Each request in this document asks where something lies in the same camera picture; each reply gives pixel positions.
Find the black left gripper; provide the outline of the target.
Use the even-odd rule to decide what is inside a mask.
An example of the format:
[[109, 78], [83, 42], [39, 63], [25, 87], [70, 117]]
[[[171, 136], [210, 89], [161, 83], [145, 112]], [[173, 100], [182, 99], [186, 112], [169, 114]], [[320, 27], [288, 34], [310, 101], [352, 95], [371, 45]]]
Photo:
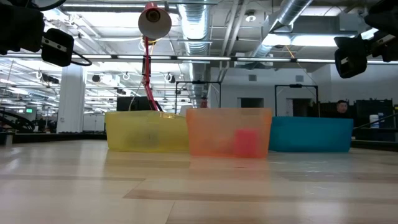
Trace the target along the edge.
[[43, 33], [44, 15], [40, 11], [0, 3], [0, 55], [21, 49], [38, 52], [41, 47], [43, 61], [60, 67], [69, 66], [74, 38], [54, 28]]

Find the orange translucent plastic bin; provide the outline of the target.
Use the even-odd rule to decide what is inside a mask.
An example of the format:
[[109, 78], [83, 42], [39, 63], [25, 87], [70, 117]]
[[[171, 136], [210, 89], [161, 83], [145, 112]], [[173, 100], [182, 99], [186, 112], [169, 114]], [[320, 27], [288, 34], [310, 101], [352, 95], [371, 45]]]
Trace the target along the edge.
[[269, 108], [200, 108], [186, 114], [189, 150], [193, 156], [236, 157], [234, 134], [238, 129], [258, 131], [257, 157], [265, 158], [271, 134]]

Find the yellow translucent plastic bin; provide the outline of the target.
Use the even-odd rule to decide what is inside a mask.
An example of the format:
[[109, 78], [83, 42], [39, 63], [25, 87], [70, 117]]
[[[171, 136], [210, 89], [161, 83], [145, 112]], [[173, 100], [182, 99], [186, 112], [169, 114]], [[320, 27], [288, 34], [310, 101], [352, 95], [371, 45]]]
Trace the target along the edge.
[[160, 111], [117, 111], [105, 114], [109, 150], [185, 153], [189, 151], [184, 116]]

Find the hot pink wall charger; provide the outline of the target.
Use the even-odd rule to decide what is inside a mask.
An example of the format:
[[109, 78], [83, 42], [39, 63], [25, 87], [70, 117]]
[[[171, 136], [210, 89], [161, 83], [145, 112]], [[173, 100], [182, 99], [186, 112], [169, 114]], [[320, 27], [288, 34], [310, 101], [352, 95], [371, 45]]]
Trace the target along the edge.
[[258, 131], [255, 129], [238, 129], [234, 134], [234, 155], [236, 157], [257, 157], [259, 145]]

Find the white building column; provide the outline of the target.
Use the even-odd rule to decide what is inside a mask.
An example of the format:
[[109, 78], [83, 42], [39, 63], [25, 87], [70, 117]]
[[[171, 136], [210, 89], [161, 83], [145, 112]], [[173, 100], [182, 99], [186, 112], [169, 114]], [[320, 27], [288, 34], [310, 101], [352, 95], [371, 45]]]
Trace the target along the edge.
[[83, 131], [85, 87], [86, 71], [84, 67], [71, 64], [62, 68], [57, 121], [58, 133], [80, 133]]

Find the black curved rail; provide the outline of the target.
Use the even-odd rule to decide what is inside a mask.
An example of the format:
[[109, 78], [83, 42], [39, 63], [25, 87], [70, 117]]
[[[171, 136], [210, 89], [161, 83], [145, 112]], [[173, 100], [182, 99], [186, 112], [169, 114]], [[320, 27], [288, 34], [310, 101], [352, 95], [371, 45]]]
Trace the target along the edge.
[[33, 122], [27, 118], [3, 110], [0, 110], [0, 127], [19, 133], [33, 133], [35, 129]]

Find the black background monitor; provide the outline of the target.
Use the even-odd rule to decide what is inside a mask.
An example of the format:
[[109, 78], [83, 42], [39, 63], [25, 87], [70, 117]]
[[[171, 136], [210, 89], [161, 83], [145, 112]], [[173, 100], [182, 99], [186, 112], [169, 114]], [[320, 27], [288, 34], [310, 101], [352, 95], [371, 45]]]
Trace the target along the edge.
[[146, 96], [124, 96], [117, 98], [116, 111], [149, 111], [151, 109]]

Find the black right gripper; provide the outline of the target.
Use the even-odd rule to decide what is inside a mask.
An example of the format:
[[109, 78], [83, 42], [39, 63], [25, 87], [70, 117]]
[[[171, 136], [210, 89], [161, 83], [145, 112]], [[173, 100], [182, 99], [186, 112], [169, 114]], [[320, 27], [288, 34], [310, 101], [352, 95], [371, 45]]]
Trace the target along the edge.
[[[365, 22], [377, 29], [371, 39], [370, 53], [384, 62], [398, 61], [398, 0], [380, 0], [370, 8]], [[335, 66], [341, 78], [352, 78], [367, 69], [367, 41], [361, 34], [335, 37]]]

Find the black background equipment rack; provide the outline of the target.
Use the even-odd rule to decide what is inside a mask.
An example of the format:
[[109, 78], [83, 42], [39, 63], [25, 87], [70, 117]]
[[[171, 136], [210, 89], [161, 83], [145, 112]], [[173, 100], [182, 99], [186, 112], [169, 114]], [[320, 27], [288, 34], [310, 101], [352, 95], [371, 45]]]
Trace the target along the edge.
[[361, 126], [370, 123], [371, 115], [378, 115], [379, 119], [394, 114], [392, 100], [357, 100], [354, 102], [354, 125]]

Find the blue plastic bin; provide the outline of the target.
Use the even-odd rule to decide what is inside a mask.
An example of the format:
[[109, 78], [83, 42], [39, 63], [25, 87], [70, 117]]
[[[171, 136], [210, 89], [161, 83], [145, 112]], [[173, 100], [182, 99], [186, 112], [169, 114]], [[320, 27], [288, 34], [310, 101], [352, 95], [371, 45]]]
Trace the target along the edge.
[[275, 116], [269, 150], [277, 152], [348, 152], [352, 119]]

